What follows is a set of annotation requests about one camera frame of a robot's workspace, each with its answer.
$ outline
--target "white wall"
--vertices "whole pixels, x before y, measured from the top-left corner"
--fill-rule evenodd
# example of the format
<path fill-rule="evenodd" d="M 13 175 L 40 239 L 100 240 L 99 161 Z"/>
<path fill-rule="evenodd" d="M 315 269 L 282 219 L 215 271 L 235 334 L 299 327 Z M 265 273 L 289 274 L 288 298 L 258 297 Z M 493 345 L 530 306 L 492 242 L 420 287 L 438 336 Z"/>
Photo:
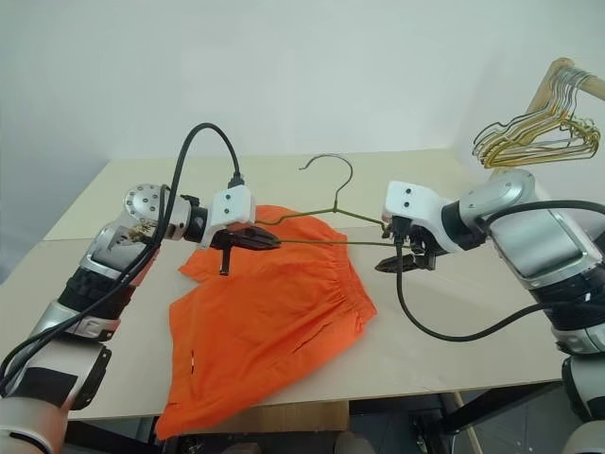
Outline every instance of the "white wall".
<path fill-rule="evenodd" d="M 109 158 L 173 156 L 200 121 L 239 153 L 466 155 L 555 58 L 605 76 L 604 19 L 599 0 L 0 0 L 2 263 Z M 582 112 L 605 128 L 605 104 Z M 603 201 L 590 164 L 546 178 Z"/>

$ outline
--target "clothes hanger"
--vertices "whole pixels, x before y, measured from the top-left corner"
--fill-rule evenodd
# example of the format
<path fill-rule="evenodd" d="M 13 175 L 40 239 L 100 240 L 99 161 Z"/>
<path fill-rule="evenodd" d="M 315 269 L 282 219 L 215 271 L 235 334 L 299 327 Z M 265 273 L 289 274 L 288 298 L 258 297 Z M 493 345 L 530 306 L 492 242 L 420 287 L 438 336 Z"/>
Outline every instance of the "clothes hanger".
<path fill-rule="evenodd" d="M 562 68 L 551 80 L 555 93 L 548 103 L 549 117 L 522 124 L 504 136 L 500 145 L 489 150 L 488 166 L 517 166 L 592 157 L 598 148 L 600 133 L 592 121 L 574 117 L 580 85 L 590 75 L 574 67 Z M 569 138 L 536 143 L 536 139 L 556 129 L 568 131 Z"/>
<path fill-rule="evenodd" d="M 358 215 L 357 213 L 352 213 L 350 211 L 346 211 L 346 210 L 343 210 L 338 207 L 338 194 L 347 184 L 349 184 L 349 182 L 351 181 L 351 179 L 353 178 L 353 175 L 354 175 L 353 165 L 349 162 L 349 160 L 347 160 L 343 156 L 340 156 L 339 154 L 323 153 L 323 154 L 318 154 L 317 156 L 313 156 L 304 166 L 299 167 L 299 170 L 306 170 L 309 168 L 309 166 L 311 166 L 311 164 L 314 161 L 318 160 L 319 158 L 325 158 L 325 157 L 337 158 L 337 159 L 341 160 L 342 162 L 344 162 L 349 167 L 349 177 L 336 190 L 336 192 L 334 194 L 334 203 L 333 203 L 332 207 L 325 208 L 322 210 L 306 211 L 306 212 L 302 212 L 302 213 L 293 213 L 291 215 L 283 215 L 283 216 L 277 218 L 276 220 L 258 219 L 258 220 L 256 220 L 256 223 L 264 224 L 264 225 L 277 225 L 277 224 L 282 223 L 284 220 L 290 219 L 290 218 L 302 218 L 305 216 L 315 216 L 315 215 L 321 215 L 321 214 L 325 214 L 325 213 L 340 213 L 341 215 L 349 216 L 351 218 L 366 220 L 367 222 L 371 222 L 373 224 L 379 225 L 380 228 L 382 229 L 383 237 L 384 237 L 384 235 L 387 233 L 387 226 L 385 225 L 385 223 L 382 220 L 368 218 L 367 216 Z M 337 241 L 337 240 L 331 241 L 331 240 L 288 239 L 288 238 L 279 238 L 278 240 L 282 243 L 309 243 L 309 244 L 328 243 L 328 244 L 355 244 L 355 245 L 393 247 L 392 243 L 382 243 L 382 242 L 378 242 L 378 241 L 375 241 L 375 242 L 374 241 Z"/>
<path fill-rule="evenodd" d="M 272 220 L 272 221 L 257 220 L 256 223 L 258 223 L 258 224 L 265 224 L 265 225 L 277 225 L 277 224 L 282 223 L 284 220 L 290 219 L 290 218 L 301 218 L 303 216 L 315 216 L 315 215 L 321 215 L 321 214 L 324 214 L 324 213 L 340 213 L 341 215 L 349 216 L 351 218 L 362 219 L 362 220 L 366 220 L 367 222 L 371 222 L 373 224 L 377 224 L 377 225 L 380 226 L 380 228 L 382 229 L 383 233 L 386 232 L 387 227 L 386 227 L 385 223 L 382 220 L 378 220 L 378 219 L 374 219 L 374 218 L 368 218 L 367 216 L 358 215 L 357 213 L 352 213 L 351 211 L 346 211 L 346 210 L 343 210 L 341 208 L 338 208 L 338 193 L 347 184 L 349 184 L 349 182 L 353 178 L 353 173 L 354 173 L 353 166 L 351 165 L 351 163 L 346 158 L 340 156 L 339 154 L 334 154 L 334 153 L 318 154 L 317 156 L 313 156 L 303 167 L 299 167 L 299 170 L 306 170 L 317 159 L 319 159 L 319 158 L 326 158 L 326 157 L 338 158 L 339 160 L 341 160 L 342 162 L 344 162 L 349 167 L 349 177 L 337 189 L 336 193 L 334 194 L 334 204 L 332 205 L 331 208 L 325 208 L 325 209 L 322 209 L 322 210 L 315 210 L 315 211 L 306 211 L 306 212 L 303 212 L 303 213 L 293 213 L 291 215 L 283 215 L 280 218 L 278 218 L 277 220 Z"/>
<path fill-rule="evenodd" d="M 559 101 L 562 99 L 562 95 L 558 90 L 563 88 L 564 85 L 557 84 L 555 87 L 553 87 L 552 80 L 550 85 L 551 93 L 555 93 L 555 96 L 551 96 L 548 102 L 545 103 L 543 108 L 539 111 L 517 115 L 507 124 L 495 122 L 484 128 L 473 142 L 475 145 L 473 155 L 477 156 L 483 164 L 486 164 L 484 161 L 489 159 L 490 156 L 493 156 L 491 154 L 492 147 L 501 144 L 503 140 L 506 141 L 507 136 L 510 135 L 510 131 L 514 131 L 515 127 L 528 128 L 532 124 L 552 118 L 555 112 L 559 110 Z"/>
<path fill-rule="evenodd" d="M 518 115 L 507 125 L 492 123 L 475 138 L 473 155 L 485 167 L 592 157 L 600 133 L 592 122 L 574 117 L 576 94 L 590 76 L 575 67 L 561 68 L 550 81 L 552 95 L 543 109 Z M 555 129 L 568 131 L 570 137 L 536 142 Z"/>

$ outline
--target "table leg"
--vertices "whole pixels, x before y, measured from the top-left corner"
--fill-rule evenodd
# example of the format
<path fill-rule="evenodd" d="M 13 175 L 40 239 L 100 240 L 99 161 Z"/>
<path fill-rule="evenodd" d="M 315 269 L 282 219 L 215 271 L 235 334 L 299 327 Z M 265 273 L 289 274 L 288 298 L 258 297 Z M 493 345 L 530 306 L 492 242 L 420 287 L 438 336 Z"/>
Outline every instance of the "table leg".
<path fill-rule="evenodd" d="M 458 410 L 446 414 L 436 424 L 439 426 L 440 432 L 453 435 L 468 426 L 479 424 L 559 386 L 561 386 L 561 382 L 554 381 L 495 388 L 483 393 Z"/>
<path fill-rule="evenodd" d="M 159 454 L 160 448 L 118 433 L 96 428 L 81 421 L 70 421 L 65 443 L 96 449 L 110 454 Z"/>

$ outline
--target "gold hanger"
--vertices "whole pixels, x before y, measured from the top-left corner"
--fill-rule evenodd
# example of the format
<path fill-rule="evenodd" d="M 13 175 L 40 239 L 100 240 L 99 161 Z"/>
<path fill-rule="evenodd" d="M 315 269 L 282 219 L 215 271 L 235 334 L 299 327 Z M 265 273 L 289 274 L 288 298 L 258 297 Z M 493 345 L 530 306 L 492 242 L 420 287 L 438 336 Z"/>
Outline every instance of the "gold hanger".
<path fill-rule="evenodd" d="M 495 123 L 487 127 L 474 141 L 474 155 L 485 167 L 592 157 L 598 148 L 600 133 L 592 121 L 574 117 L 576 94 L 589 77 L 590 74 L 573 66 L 559 68 L 550 78 L 552 95 L 544 108 L 519 115 L 507 125 Z M 535 142 L 555 129 L 569 131 L 570 137 Z"/>

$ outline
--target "hanger hook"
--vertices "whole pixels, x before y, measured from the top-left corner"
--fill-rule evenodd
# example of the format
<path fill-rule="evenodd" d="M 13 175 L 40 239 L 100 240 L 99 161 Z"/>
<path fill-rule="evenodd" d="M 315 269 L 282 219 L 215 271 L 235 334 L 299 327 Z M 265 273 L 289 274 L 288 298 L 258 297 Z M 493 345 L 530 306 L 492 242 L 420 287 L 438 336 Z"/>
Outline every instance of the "hanger hook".
<path fill-rule="evenodd" d="M 339 154 L 334 154 L 334 153 L 323 153 L 323 154 L 318 154 L 317 156 L 313 156 L 311 159 L 309 159 L 309 161 L 303 166 L 303 167 L 299 167 L 299 170 L 306 170 L 307 168 L 309 168 L 309 166 L 311 166 L 311 163 L 313 163 L 313 161 L 315 161 L 316 159 L 319 158 L 325 158 L 325 157 L 333 157 L 333 158 L 338 158 L 339 160 L 345 162 L 347 164 L 347 166 L 349 166 L 349 178 L 347 178 L 347 181 L 344 182 L 338 189 L 337 192 L 334 194 L 334 206 L 333 206 L 333 210 L 337 210 L 338 208 L 338 193 L 340 192 L 340 190 L 346 186 L 347 184 L 349 184 L 349 182 L 351 181 L 351 179 L 353 178 L 353 166 L 351 165 L 351 163 L 349 162 L 348 159 L 340 156 Z"/>

